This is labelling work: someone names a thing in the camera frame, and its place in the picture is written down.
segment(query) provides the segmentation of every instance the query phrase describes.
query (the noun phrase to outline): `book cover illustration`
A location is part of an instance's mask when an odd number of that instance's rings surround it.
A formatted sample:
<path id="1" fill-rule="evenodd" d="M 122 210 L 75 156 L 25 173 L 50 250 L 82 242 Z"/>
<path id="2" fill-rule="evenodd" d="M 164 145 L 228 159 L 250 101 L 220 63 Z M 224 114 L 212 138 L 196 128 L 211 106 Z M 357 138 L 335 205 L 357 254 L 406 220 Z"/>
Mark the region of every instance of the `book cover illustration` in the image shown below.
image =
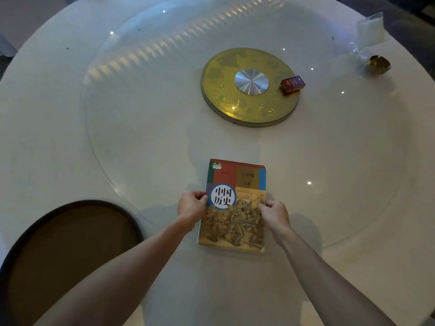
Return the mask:
<path id="1" fill-rule="evenodd" d="M 262 165 L 210 159 L 207 209 L 198 244 L 264 252 L 264 220 L 258 204 L 266 200 Z"/>

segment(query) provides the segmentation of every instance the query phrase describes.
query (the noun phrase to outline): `hand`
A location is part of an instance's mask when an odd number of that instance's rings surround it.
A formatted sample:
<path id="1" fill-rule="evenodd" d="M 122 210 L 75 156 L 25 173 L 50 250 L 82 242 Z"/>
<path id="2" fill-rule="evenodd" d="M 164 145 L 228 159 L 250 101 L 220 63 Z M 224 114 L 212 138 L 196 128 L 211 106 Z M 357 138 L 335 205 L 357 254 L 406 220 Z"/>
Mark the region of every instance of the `hand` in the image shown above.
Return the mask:
<path id="1" fill-rule="evenodd" d="M 293 229 L 288 219 L 288 211 L 280 201 L 268 200 L 266 205 L 259 204 L 264 223 L 273 234 L 278 245 L 282 245 L 282 236 L 292 234 Z"/>
<path id="2" fill-rule="evenodd" d="M 207 199 L 204 191 L 185 191 L 178 200 L 178 219 L 187 232 L 204 216 Z"/>

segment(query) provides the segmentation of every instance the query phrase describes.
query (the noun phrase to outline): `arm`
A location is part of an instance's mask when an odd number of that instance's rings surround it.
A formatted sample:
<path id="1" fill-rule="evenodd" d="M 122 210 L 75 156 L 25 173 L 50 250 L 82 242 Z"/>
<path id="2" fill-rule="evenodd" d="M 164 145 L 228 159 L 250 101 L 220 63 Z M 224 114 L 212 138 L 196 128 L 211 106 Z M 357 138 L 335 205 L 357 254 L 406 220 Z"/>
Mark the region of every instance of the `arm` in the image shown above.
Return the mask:
<path id="1" fill-rule="evenodd" d="M 290 226 L 285 205 L 259 205 L 266 226 L 290 261 L 325 326 L 394 326 L 372 301 L 331 268 Z"/>
<path id="2" fill-rule="evenodd" d="M 107 262 L 65 294 L 34 326 L 117 326 L 138 307 L 182 238 L 205 212 L 205 192 L 185 192 L 166 228 Z"/>

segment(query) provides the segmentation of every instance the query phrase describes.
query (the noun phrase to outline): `gold plate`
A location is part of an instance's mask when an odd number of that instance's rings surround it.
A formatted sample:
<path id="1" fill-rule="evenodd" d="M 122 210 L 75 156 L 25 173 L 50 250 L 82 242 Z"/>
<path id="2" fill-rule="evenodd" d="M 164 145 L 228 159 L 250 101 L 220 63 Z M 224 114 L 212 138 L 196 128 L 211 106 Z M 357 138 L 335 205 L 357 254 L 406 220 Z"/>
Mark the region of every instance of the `gold plate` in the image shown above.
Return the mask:
<path id="1" fill-rule="evenodd" d="M 234 82 L 237 72 L 255 69 L 269 80 L 267 90 L 259 95 L 242 93 Z M 224 119 L 246 127 L 268 127 L 287 119 L 296 107 L 300 92 L 285 95 L 282 79 L 295 73 L 279 58 L 267 52 L 234 48 L 212 57 L 201 77 L 202 94 L 209 106 Z"/>

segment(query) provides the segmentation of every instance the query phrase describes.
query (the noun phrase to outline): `right hand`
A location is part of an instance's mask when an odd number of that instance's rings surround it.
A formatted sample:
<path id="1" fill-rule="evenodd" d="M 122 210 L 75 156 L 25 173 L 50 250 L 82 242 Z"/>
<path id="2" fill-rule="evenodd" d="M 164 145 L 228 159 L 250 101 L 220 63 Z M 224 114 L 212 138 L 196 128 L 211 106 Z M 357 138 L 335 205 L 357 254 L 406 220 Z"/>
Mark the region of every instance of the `right hand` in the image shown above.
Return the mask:
<path id="1" fill-rule="evenodd" d="M 264 223 L 272 232 L 275 242 L 278 245 L 282 244 L 283 236 L 294 233 L 290 226 L 288 211 L 284 203 L 268 200 L 265 205 L 259 204 L 258 208 L 261 210 Z"/>

